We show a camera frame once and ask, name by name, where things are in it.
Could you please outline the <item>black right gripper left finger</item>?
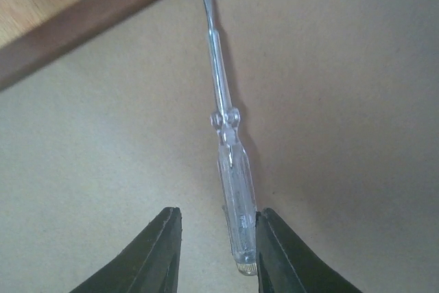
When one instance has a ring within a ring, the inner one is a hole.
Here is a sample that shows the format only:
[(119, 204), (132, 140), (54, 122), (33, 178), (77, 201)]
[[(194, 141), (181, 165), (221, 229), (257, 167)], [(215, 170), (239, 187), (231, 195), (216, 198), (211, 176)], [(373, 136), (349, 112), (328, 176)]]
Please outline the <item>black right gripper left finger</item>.
[(177, 292), (182, 215), (165, 207), (112, 261), (74, 292)]

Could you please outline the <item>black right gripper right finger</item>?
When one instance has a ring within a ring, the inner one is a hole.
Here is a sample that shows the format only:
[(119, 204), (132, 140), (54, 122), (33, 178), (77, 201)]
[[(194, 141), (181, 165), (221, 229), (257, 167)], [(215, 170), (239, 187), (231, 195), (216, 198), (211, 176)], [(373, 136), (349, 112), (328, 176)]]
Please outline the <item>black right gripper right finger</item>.
[(328, 266), (271, 208), (256, 216), (260, 292), (358, 292)]

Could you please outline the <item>clear handle screwdriver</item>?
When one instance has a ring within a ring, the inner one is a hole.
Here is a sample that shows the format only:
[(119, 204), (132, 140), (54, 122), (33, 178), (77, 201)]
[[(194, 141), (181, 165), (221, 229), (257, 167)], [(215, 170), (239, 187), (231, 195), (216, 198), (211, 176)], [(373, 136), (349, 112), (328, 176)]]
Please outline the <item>clear handle screwdriver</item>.
[(203, 3), (208, 23), (207, 38), (217, 107), (211, 115), (211, 125), (218, 136), (218, 170), (224, 192), (231, 254), (241, 274), (254, 276), (257, 274), (257, 206), (248, 155), (239, 138), (241, 115), (230, 97), (216, 22), (215, 0), (203, 0)]

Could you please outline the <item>brown wooden picture frame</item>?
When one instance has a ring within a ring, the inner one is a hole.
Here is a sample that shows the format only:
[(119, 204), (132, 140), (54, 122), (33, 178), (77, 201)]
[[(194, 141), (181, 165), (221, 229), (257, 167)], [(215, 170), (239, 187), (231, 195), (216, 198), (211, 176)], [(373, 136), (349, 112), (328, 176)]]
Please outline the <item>brown wooden picture frame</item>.
[(79, 0), (1, 48), (1, 89), (11, 87), (157, 0)]

